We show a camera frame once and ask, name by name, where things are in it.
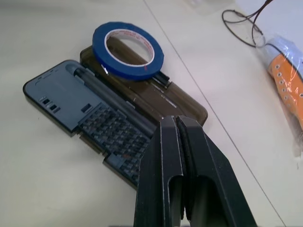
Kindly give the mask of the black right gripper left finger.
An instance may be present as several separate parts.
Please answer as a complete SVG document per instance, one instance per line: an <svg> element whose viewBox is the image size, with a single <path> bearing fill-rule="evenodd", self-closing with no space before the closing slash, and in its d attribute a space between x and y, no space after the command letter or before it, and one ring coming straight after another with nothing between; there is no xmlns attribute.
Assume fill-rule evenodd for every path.
<svg viewBox="0 0 303 227"><path fill-rule="evenodd" d="M173 116L162 119L140 164L135 227L179 227L184 169Z"/></svg>

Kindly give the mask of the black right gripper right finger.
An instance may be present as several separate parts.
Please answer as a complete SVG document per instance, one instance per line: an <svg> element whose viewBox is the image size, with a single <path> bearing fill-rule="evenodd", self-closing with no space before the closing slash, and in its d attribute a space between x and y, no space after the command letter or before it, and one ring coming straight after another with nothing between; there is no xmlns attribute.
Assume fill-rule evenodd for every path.
<svg viewBox="0 0 303 227"><path fill-rule="evenodd" d="M177 126L187 168L185 211L192 227L255 227L243 191L227 157L194 119Z"/></svg>

